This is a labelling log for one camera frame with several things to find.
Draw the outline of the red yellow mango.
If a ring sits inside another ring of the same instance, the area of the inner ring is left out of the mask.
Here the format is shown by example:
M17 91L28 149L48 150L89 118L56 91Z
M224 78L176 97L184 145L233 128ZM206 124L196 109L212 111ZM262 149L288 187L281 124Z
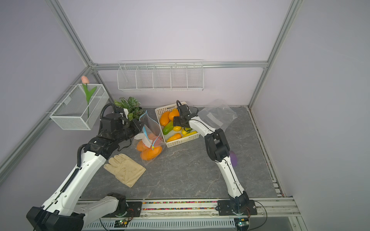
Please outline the red yellow mango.
M148 138L152 140L153 143L158 144L162 142L162 136L161 135L155 135L154 133L148 134Z

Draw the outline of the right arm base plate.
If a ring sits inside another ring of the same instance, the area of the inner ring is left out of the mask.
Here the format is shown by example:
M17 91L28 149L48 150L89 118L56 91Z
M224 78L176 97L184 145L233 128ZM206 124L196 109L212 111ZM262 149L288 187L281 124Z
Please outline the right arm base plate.
M239 213L232 209L230 200L218 200L216 210L220 216L254 216L258 214L254 200L250 200L246 208L243 208L242 212Z

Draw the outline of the large orange mango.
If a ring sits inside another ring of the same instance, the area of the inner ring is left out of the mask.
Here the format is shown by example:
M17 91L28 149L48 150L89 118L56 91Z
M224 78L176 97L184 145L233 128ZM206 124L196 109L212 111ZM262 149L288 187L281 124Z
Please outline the large orange mango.
M140 158L143 161L150 161L154 158L156 158L159 154L161 154L163 151L163 148L161 146L152 148L145 148L142 150L140 154Z

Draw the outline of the green mango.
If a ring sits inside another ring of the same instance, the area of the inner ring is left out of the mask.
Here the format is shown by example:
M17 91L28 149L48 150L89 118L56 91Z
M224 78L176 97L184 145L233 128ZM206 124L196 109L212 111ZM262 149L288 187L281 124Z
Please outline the green mango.
M163 135L169 134L173 130L173 121L170 121L162 130Z

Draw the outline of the clear zip-top bag blue zipper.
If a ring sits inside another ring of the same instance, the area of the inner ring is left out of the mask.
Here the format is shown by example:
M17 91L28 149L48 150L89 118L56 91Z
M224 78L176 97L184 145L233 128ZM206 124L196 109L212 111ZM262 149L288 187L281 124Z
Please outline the clear zip-top bag blue zipper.
M165 142L160 124L151 118L147 111L139 117L139 122L142 122L144 126L142 131L134 137L134 143L143 164L148 165L162 153Z

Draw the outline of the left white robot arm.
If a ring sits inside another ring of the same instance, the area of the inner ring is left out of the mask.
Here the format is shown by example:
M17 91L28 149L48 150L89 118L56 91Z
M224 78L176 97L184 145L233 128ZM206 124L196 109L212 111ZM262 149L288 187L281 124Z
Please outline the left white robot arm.
M123 110L107 104L100 114L99 133L77 151L77 164L56 192L41 207L32 207L27 219L35 231L81 231L105 215L129 213L126 197L110 193L103 199L77 208L85 188L123 141L139 134L144 124L129 120Z

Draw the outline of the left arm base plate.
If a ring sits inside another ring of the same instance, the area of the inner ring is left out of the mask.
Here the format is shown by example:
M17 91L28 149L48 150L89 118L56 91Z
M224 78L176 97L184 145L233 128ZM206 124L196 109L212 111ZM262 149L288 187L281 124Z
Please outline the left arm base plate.
M142 210L142 202L140 201L126 201L119 203L117 209L110 214L103 216L103 218L132 218L139 217Z

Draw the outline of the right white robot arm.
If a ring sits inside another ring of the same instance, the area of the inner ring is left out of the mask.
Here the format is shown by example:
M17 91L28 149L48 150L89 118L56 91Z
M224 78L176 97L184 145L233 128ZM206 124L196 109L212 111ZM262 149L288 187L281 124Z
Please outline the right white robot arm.
M226 183L233 213L243 214L248 210L250 199L231 163L230 147L224 131L207 125L197 112L192 113L190 107L179 100L176 101L176 109L179 116L174 117L173 124L185 129L191 128L204 138L207 155L217 164Z

